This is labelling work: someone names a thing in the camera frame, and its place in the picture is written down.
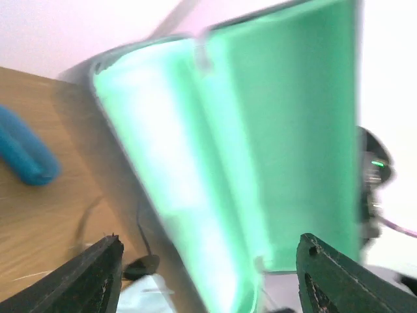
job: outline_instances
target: green plastic box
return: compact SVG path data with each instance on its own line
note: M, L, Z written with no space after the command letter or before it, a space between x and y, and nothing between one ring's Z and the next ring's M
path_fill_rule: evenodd
M91 88L209 312L255 312L302 233L358 260L355 1L131 44Z

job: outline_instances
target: wire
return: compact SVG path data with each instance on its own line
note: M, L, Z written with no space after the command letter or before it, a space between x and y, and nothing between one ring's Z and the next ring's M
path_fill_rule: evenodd
M152 256L151 246L149 245L149 242L148 242L148 239L146 238L145 232L143 231L141 223L139 222L139 206L137 207L137 210L136 210L136 224L137 224L137 228L139 228L139 233L141 234L142 241L145 244L146 251L148 252L149 256Z
M417 238L417 231L401 227L400 225L397 225L396 223L391 222L390 220L387 220L386 218L380 215L377 218L382 224L391 228L392 230L398 231L399 233L403 233L404 235L407 235L409 237Z

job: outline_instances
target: white wall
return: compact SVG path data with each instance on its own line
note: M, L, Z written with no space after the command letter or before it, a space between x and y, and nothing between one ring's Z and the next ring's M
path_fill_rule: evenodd
M206 27L289 0L200 0L175 33L200 34Z
M57 78L100 52L146 38L178 2L0 0L0 66Z

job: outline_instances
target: black cable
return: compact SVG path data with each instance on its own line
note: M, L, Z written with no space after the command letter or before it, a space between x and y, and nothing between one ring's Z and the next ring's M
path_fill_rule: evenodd
M136 224L139 228L143 243L145 244L147 255L133 261L127 265L123 271L123 278L128 280L139 280L146 275L153 275L158 269L160 258L156 254L152 254L151 246L146 238L145 232L139 222L139 206L136 210Z
M148 256L152 256L151 246L149 245L145 232L143 231L141 223L139 222L139 206L137 207L137 210L136 210L136 224L137 224L137 228L139 228L139 233L141 234L142 241L145 244L146 251L148 252Z

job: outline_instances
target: wooden surface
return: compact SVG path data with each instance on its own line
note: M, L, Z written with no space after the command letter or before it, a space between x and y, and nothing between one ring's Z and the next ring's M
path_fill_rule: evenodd
M88 94L67 83L0 68L0 104L15 111L56 154L62 175L48 186L22 184L0 161L0 301L73 257L75 232L93 210L85 242L120 235L127 263L146 254L135 222L144 196ZM174 290L179 312L203 312L198 296L149 208L140 217L158 272Z

